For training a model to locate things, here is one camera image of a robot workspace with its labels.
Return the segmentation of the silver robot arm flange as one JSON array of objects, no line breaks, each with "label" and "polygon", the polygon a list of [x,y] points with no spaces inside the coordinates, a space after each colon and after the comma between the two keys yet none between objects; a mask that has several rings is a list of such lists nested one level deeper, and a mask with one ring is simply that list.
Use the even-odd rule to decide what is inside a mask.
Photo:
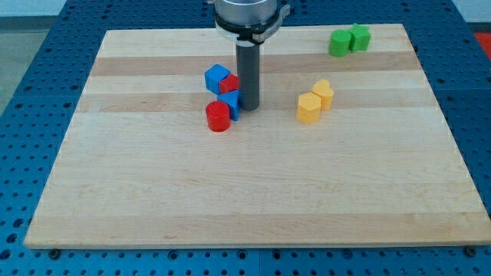
[{"label": "silver robot arm flange", "polygon": [[259,46],[276,33],[291,12],[277,0],[215,0],[216,30],[236,46]]}]

